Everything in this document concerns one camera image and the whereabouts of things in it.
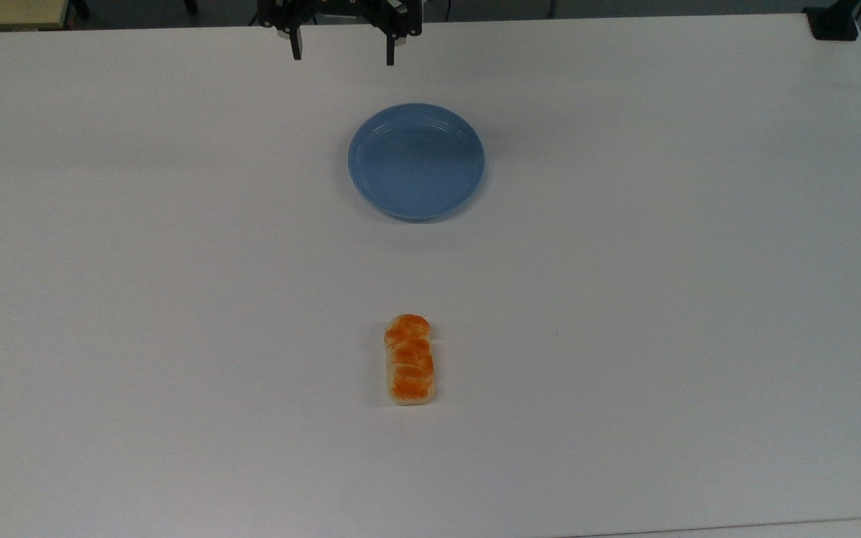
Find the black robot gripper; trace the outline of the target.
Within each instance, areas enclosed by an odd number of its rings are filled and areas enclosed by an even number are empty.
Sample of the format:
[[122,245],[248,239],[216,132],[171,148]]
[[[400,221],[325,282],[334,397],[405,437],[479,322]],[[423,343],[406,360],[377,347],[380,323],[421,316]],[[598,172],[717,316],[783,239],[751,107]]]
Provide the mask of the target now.
[[386,35],[386,65],[394,66],[403,37],[422,32],[422,1],[259,1],[257,25],[286,35],[295,61],[302,59],[301,28],[326,16],[365,20]]

